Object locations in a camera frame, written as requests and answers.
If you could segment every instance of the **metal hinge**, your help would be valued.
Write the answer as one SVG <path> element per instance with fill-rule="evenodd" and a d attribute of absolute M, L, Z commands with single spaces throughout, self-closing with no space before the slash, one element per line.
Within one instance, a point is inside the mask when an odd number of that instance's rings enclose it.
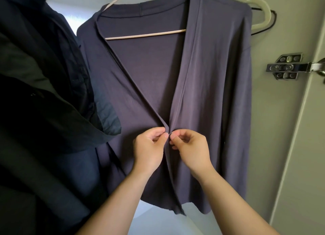
<path fill-rule="evenodd" d="M 281 55 L 275 63 L 267 65 L 266 72 L 272 72 L 277 80 L 297 79 L 298 73 L 317 72 L 325 76 L 325 58 L 316 63 L 301 63 L 302 59 L 302 53 Z"/>

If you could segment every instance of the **person's left hand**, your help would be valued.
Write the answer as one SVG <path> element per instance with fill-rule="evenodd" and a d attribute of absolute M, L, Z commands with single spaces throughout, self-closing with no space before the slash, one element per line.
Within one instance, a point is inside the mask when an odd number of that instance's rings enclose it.
<path fill-rule="evenodd" d="M 154 127 L 138 135 L 133 140 L 135 158 L 133 169 L 150 177 L 163 159 L 167 139 L 168 133 L 164 127 Z"/>

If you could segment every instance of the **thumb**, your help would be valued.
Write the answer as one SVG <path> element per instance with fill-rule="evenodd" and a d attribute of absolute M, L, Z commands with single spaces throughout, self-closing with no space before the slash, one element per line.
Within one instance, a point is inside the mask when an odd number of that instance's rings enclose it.
<path fill-rule="evenodd" d="M 183 140 L 181 140 L 179 138 L 179 136 L 177 136 L 176 134 L 171 134 L 170 135 L 170 139 L 173 141 L 173 143 L 175 144 L 175 146 L 180 149 L 182 147 L 182 145 L 184 144 Z"/>
<path fill-rule="evenodd" d="M 159 139 L 157 140 L 157 143 L 159 146 L 163 147 L 168 139 L 168 133 L 164 132 L 160 135 Z"/>

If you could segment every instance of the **black jacket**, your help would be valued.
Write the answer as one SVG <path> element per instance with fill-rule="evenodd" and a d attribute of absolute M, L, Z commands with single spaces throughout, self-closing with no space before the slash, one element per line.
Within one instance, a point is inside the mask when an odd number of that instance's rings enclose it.
<path fill-rule="evenodd" d="M 95 147 L 121 127 L 93 88 L 62 15 L 0 0 L 0 234 L 72 233 L 106 199 Z"/>

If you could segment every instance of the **forearm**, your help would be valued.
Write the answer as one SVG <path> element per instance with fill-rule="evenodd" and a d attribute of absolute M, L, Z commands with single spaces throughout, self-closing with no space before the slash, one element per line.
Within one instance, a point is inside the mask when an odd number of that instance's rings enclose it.
<path fill-rule="evenodd" d="M 278 234 L 213 168 L 199 177 L 224 235 Z"/>
<path fill-rule="evenodd" d="M 132 170 L 77 235 L 127 234 L 148 179 L 148 174 Z"/>

